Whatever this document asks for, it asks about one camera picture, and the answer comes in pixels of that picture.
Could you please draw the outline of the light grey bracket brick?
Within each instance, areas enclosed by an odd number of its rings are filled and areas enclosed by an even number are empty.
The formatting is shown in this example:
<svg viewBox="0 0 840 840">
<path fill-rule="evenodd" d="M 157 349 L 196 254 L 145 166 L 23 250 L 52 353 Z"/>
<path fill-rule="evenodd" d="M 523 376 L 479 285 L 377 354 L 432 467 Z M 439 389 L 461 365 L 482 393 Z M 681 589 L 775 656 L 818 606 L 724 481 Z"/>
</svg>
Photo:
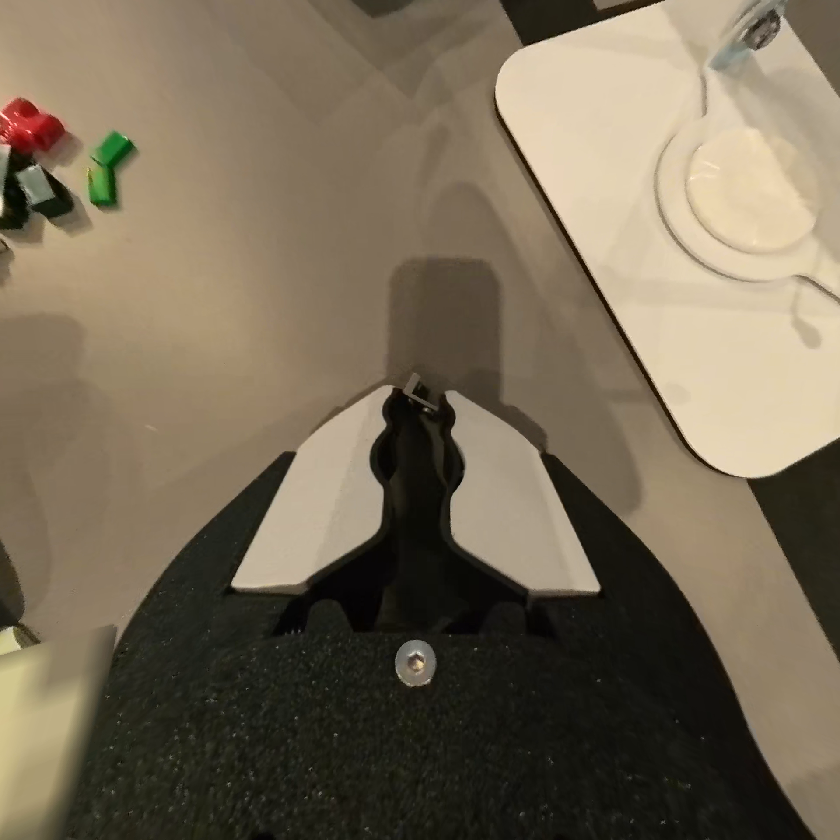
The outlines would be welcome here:
<svg viewBox="0 0 840 840">
<path fill-rule="evenodd" d="M 438 405 L 431 401 L 430 391 L 423 383 L 419 373 L 412 372 L 402 389 L 402 393 L 409 403 L 427 416 L 438 413 Z"/>
</svg>

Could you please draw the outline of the grey desk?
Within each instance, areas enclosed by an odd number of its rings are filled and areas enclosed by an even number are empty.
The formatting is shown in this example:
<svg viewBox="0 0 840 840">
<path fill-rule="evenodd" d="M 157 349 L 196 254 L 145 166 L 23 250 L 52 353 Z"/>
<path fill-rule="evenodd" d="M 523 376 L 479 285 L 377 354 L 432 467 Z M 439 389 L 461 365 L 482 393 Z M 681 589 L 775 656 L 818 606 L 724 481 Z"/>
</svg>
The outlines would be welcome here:
<svg viewBox="0 0 840 840">
<path fill-rule="evenodd" d="M 5 596 L 124 629 L 342 404 L 417 371 L 520 423 L 664 563 L 797 811 L 838 838 L 838 661 L 742 479 L 679 440 L 522 168 L 499 2 L 2 2 L 2 103 L 75 194 L 2 265 Z M 136 146 L 119 204 L 89 153 Z"/>
</svg>

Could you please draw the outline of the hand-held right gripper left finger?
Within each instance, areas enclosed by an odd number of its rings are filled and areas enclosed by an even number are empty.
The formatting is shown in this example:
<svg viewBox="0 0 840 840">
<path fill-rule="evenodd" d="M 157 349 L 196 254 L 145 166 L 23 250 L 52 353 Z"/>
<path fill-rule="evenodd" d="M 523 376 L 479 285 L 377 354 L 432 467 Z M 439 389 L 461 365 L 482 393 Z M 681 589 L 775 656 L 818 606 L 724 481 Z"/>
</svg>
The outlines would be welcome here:
<svg viewBox="0 0 840 840">
<path fill-rule="evenodd" d="M 377 388 L 303 442 L 230 582 L 235 592 L 301 594 L 382 534 L 395 393 Z"/>
</svg>

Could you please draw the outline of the red toy brick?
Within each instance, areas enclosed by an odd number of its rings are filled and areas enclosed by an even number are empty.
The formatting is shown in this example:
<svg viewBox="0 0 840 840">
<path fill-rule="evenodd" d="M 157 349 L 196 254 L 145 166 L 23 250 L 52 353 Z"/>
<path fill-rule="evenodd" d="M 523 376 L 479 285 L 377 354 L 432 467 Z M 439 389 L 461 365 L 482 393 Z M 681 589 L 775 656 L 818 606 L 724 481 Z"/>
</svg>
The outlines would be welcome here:
<svg viewBox="0 0 840 840">
<path fill-rule="evenodd" d="M 16 98 L 1 109 L 1 139 L 18 152 L 48 152 L 66 133 L 62 121 L 29 100 Z"/>
</svg>

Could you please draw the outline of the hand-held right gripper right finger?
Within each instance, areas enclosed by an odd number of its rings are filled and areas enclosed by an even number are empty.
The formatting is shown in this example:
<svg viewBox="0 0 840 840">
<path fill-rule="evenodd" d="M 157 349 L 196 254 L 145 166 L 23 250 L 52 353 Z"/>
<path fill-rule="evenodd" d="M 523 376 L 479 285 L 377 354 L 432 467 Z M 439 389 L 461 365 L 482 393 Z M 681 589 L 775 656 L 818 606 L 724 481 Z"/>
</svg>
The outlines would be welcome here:
<svg viewBox="0 0 840 840">
<path fill-rule="evenodd" d="M 541 453 L 515 427 L 457 391 L 450 435 L 464 473 L 449 502 L 455 545 L 534 597 L 602 587 Z"/>
</svg>

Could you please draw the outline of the small dark green brick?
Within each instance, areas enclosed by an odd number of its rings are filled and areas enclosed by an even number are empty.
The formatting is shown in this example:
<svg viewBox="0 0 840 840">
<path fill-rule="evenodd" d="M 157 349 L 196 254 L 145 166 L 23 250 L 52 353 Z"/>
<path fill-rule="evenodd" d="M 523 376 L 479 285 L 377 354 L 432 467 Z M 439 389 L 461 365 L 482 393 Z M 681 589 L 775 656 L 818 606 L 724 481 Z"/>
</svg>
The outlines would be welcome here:
<svg viewBox="0 0 840 840">
<path fill-rule="evenodd" d="M 1 230 L 19 230 L 28 221 L 28 199 L 17 174 L 33 163 L 30 154 L 1 144 Z"/>
</svg>

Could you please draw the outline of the pale green instruction booklet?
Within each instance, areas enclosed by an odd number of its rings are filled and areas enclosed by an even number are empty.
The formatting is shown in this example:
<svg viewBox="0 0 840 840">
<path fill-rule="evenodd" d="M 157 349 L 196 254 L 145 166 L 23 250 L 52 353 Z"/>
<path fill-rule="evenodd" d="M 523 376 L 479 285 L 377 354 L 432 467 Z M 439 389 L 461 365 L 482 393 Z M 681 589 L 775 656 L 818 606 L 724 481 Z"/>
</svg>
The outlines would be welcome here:
<svg viewBox="0 0 840 840">
<path fill-rule="evenodd" d="M 1 632 L 1 838 L 63 838 L 112 662 L 114 625 Z"/>
</svg>

